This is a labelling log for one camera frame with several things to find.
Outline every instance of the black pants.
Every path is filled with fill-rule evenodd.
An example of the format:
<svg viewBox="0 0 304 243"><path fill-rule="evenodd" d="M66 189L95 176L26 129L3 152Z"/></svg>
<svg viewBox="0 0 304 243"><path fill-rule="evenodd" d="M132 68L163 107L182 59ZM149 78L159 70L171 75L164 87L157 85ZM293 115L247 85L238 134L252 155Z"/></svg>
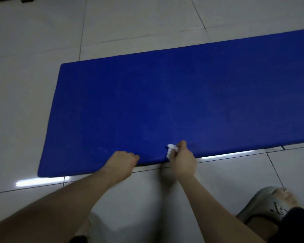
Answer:
<svg viewBox="0 0 304 243"><path fill-rule="evenodd" d="M304 209L291 209L279 223L277 233L269 243L304 242ZM70 243L87 243L85 236L76 236Z"/></svg>

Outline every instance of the hand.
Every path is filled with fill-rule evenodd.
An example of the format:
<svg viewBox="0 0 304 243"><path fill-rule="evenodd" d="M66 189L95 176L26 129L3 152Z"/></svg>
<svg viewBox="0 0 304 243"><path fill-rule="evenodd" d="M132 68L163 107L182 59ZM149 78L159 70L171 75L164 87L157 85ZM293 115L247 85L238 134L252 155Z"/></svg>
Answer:
<svg viewBox="0 0 304 243"><path fill-rule="evenodd" d="M139 155L116 151L100 171L106 172L113 179L114 184L117 184L130 177L139 159Z"/></svg>
<svg viewBox="0 0 304 243"><path fill-rule="evenodd" d="M179 180L191 178L196 171L197 161L191 151L187 149L187 143L181 141L177 144L178 152L172 150L170 156L170 166L176 178Z"/></svg>

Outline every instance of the person's right arm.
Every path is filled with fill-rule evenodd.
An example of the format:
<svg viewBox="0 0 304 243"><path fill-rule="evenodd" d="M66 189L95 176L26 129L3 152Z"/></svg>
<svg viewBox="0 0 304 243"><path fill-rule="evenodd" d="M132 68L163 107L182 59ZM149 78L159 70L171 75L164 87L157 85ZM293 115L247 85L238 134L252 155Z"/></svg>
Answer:
<svg viewBox="0 0 304 243"><path fill-rule="evenodd" d="M195 214L205 242L263 243L251 229L229 213L195 178L197 161L185 141L172 151L170 165Z"/></svg>

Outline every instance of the person's left hand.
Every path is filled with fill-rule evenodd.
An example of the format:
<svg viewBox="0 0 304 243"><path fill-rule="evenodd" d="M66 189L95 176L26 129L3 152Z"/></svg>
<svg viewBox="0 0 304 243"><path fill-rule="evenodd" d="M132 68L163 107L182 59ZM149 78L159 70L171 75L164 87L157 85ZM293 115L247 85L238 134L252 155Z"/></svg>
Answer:
<svg viewBox="0 0 304 243"><path fill-rule="evenodd" d="M107 163L100 169L102 172L107 172L114 180L114 183L119 183L130 177L133 168L140 159L139 155L133 153L116 151L108 159Z"/></svg>

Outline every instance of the blue exercise mat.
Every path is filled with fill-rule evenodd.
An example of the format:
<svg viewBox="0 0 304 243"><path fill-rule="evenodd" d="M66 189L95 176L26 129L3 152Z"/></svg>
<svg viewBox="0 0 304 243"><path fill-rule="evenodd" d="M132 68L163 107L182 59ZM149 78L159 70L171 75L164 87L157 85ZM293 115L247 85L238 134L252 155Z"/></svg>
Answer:
<svg viewBox="0 0 304 243"><path fill-rule="evenodd" d="M304 30L61 65L38 176L304 142Z"/></svg>

